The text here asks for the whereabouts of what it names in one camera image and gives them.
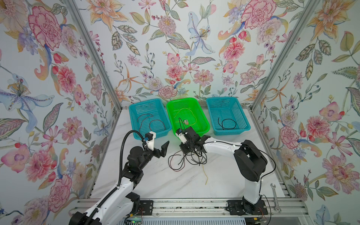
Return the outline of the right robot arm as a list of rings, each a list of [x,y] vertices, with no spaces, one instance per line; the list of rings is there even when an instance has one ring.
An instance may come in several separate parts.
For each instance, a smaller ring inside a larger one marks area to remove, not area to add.
[[[258,213],[264,205],[261,175],[265,172],[268,161],[253,142],[226,142],[207,135],[199,136],[192,127],[179,128],[175,135],[181,140],[180,149],[183,153],[215,153],[234,159],[245,178],[245,189],[239,203],[229,204],[229,211],[238,211],[240,215]]]

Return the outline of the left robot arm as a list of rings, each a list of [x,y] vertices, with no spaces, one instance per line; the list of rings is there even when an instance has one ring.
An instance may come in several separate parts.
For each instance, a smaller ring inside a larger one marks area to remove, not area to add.
[[[143,177],[143,169],[153,157],[165,157],[169,141],[161,149],[153,146],[153,141],[145,141],[133,147],[127,157],[118,183],[86,212],[76,212],[70,225],[117,225],[123,218],[137,214],[140,209],[140,196],[133,192]]]

